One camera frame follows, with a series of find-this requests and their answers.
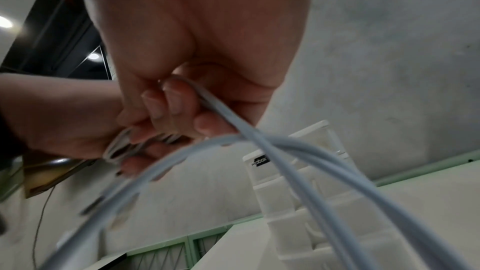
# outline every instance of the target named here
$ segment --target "gray cable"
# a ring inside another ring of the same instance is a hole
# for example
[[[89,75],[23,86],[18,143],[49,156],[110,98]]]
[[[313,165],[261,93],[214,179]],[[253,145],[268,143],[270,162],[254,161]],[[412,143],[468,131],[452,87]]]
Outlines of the gray cable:
[[[242,135],[216,137],[196,145],[187,146],[154,163],[140,176],[117,192],[116,195],[105,201],[102,208],[95,212],[57,252],[50,256],[40,270],[62,269],[83,242],[91,235],[100,232],[102,227],[107,224],[109,218],[124,204],[128,203],[133,195],[170,167],[180,163],[189,155],[199,153],[205,149],[230,145],[245,140],[254,142],[278,167],[300,200],[309,209],[317,224],[325,228],[325,236],[327,236],[335,252],[338,252],[338,257],[348,269],[374,270],[378,268],[370,256],[364,253],[350,229],[332,212],[330,206],[310,187],[306,179],[293,166],[283,160],[274,146],[294,154],[302,161],[325,171],[371,199],[406,235],[405,237],[410,244],[417,249],[420,256],[432,269],[471,269],[422,224],[407,214],[402,208],[383,197],[366,177],[357,173],[336,156],[293,138],[263,135],[236,116],[226,105],[209,92],[191,81],[186,80],[186,82],[194,87],[211,109],[214,109],[234,125]]]

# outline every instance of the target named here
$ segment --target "black label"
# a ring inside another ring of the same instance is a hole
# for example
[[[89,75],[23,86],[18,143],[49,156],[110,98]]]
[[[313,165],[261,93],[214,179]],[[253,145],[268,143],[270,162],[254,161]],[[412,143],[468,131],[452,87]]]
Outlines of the black label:
[[[253,160],[252,166],[260,167],[270,162],[270,159],[266,155],[259,156]]]

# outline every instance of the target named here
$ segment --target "recessed light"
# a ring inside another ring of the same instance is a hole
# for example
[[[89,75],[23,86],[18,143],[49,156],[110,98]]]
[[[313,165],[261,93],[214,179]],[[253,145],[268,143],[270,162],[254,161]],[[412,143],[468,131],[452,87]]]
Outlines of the recessed light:
[[[0,16],[0,28],[9,29],[13,26],[14,26],[14,24],[10,20],[6,19],[5,17]]]
[[[100,55],[98,55],[97,53],[92,53],[92,54],[88,55],[87,58],[91,61],[96,61],[100,58]]]

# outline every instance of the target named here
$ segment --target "cord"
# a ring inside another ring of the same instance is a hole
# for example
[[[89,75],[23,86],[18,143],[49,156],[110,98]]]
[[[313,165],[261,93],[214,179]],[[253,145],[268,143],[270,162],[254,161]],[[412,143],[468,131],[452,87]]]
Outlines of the cord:
[[[55,185],[51,188],[50,190],[50,193],[48,194],[46,200],[45,200],[45,203],[43,204],[43,208],[41,209],[41,213],[40,213],[40,219],[38,220],[38,225],[36,226],[36,232],[35,232],[35,238],[33,239],[33,246],[31,248],[31,260],[33,262],[33,269],[34,270],[37,270],[37,259],[35,258],[35,248],[37,247],[37,240],[39,238],[39,231],[40,231],[40,225],[42,224],[42,220],[44,218],[44,212],[45,212],[45,208],[47,207],[47,203],[49,202],[50,200],[50,197],[52,196],[52,193],[54,192],[55,190]]]
[[[118,191],[112,198],[106,200],[105,203],[101,205],[101,208],[95,212],[57,252],[47,259],[40,270],[62,269],[63,265],[67,263],[68,259],[82,243],[91,235],[100,232],[102,227],[107,224],[109,218],[124,204],[128,203],[131,197],[138,193],[144,185],[166,172],[170,167],[183,161],[189,155],[199,153],[211,147],[231,145],[246,140],[254,142],[277,166],[280,173],[287,179],[302,203],[308,208],[313,219],[320,227],[325,228],[325,236],[327,236],[338,257],[348,269],[376,270],[378,267],[372,258],[362,250],[350,228],[338,218],[331,207],[313,190],[307,180],[294,169],[291,164],[283,160],[277,148],[293,154],[300,160],[313,165],[318,170],[325,171],[372,200],[405,235],[409,243],[418,251],[421,258],[431,269],[472,269],[424,225],[420,224],[388,198],[382,196],[375,185],[365,176],[356,172],[335,155],[294,138],[263,135],[260,131],[254,129],[238,117],[208,91],[192,81],[184,78],[180,79],[189,83],[200,97],[203,98],[202,103],[209,105],[210,109],[216,111],[236,127],[241,135],[216,137],[197,143],[196,145],[187,146],[151,165],[136,179]]]

